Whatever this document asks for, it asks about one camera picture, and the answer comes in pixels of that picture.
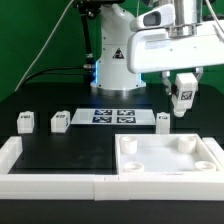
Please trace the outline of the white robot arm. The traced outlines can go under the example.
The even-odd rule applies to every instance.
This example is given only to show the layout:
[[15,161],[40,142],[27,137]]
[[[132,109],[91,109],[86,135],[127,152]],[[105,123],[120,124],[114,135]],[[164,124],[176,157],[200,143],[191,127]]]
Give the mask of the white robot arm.
[[85,37],[87,21],[101,18],[100,58],[94,60],[91,46],[86,46],[94,91],[127,95],[145,87],[143,73],[159,72],[171,95],[177,91],[169,80],[172,70],[191,68],[199,80],[205,66],[224,64],[224,15],[202,15],[202,6],[213,0],[139,0],[150,10],[137,16],[120,7],[124,1],[73,4],[82,17]]

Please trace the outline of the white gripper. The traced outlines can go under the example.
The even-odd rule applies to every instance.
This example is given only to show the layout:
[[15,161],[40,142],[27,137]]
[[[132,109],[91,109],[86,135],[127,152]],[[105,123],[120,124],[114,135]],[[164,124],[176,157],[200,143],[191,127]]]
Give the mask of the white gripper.
[[224,64],[224,35],[214,24],[202,24],[197,34],[170,38],[165,29],[143,30],[128,40],[127,67],[132,73],[162,72],[166,93],[172,95],[171,70],[195,68],[197,81],[204,66]]

